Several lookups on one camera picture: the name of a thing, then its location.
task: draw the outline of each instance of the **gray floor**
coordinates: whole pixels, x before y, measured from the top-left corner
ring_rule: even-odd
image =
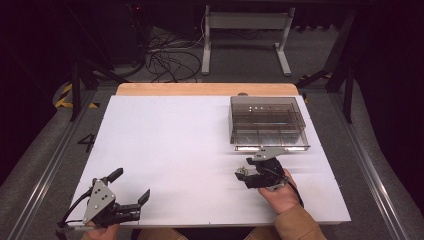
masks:
[[[286,45],[286,56],[292,76],[284,77],[278,59],[273,51],[273,43],[280,32],[261,32],[254,40],[242,40],[234,35],[220,33],[212,39],[212,56],[210,74],[197,75],[202,82],[260,82],[260,83],[296,83],[300,76],[313,74],[322,69],[337,32],[306,30],[303,33],[292,31]],[[189,49],[196,56],[202,56],[202,46]],[[196,61],[188,56],[176,54],[181,62],[195,68]],[[181,70],[181,76],[189,74]],[[136,82],[150,82],[155,75],[145,69],[129,78]],[[170,80],[164,76],[161,81]],[[328,239],[392,239],[376,196],[369,187],[369,181],[360,167],[357,151],[349,138],[344,119],[338,115],[334,99],[343,96],[329,95],[325,92],[325,80],[318,81],[300,92],[307,93],[307,107],[314,126],[320,137],[327,158],[334,171],[340,189],[346,201],[352,221],[334,226],[322,226]],[[117,85],[110,81],[101,81],[91,102],[100,103],[97,109],[86,109],[75,133],[70,136],[68,147],[61,153],[60,165],[52,176],[53,181],[45,184],[39,199],[32,207],[34,215],[20,216],[25,209],[43,172],[54,156],[66,130],[69,128],[71,109],[59,108],[56,115],[46,125],[37,139],[28,148],[9,178],[0,188],[0,239],[7,239],[12,230],[18,239],[54,239],[55,223],[60,220],[67,208],[79,178],[88,159],[86,146],[77,142],[88,134],[97,134],[109,98],[116,91]],[[372,161],[378,177],[393,203],[395,213],[406,231],[406,239],[424,239],[424,219],[413,203],[409,194],[399,182],[381,153],[369,122],[360,89],[354,88],[351,127],[367,156]],[[27,218],[28,227],[22,228],[22,219]],[[128,229],[123,229],[120,239],[129,239]]]

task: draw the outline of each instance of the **white surface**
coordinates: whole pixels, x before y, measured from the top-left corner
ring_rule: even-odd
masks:
[[[296,99],[311,147],[278,159],[317,222],[350,221],[303,99]],[[234,152],[229,143],[229,104],[229,96],[112,96],[73,201],[93,178],[123,167],[124,174],[109,185],[118,203],[135,203],[151,189],[140,221],[125,225],[271,224],[275,214],[266,200],[234,175],[248,166],[250,155]],[[68,220],[81,219],[85,206]]]

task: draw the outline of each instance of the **table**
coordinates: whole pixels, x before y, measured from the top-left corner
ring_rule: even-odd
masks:
[[[139,222],[129,227],[217,227],[272,224],[275,213],[234,172],[247,165],[228,138],[229,96],[295,96],[311,145],[278,159],[295,179],[305,208],[321,224],[350,221],[345,202],[301,96],[292,84],[122,84],[112,96],[74,200],[92,178],[118,167],[109,188],[120,204],[151,189]],[[80,204],[68,219],[81,219]]]

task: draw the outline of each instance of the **human hand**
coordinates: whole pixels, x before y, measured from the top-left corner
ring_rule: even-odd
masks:
[[[88,222],[87,226],[95,227],[96,225],[93,222]],[[85,236],[89,237],[92,240],[115,240],[118,235],[119,224],[111,225],[107,228],[99,228],[84,233]]]
[[[293,186],[297,188],[296,183],[293,181],[293,178],[287,169],[284,169],[284,174],[289,178]],[[281,214],[297,204],[300,204],[296,192],[288,184],[276,189],[274,192],[271,192],[266,188],[259,188],[258,191],[268,201],[277,214]]]

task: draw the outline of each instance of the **clear plastic box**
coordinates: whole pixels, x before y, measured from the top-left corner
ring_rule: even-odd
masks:
[[[294,97],[231,97],[230,143],[236,151],[283,147],[289,151],[309,148],[305,122]]]

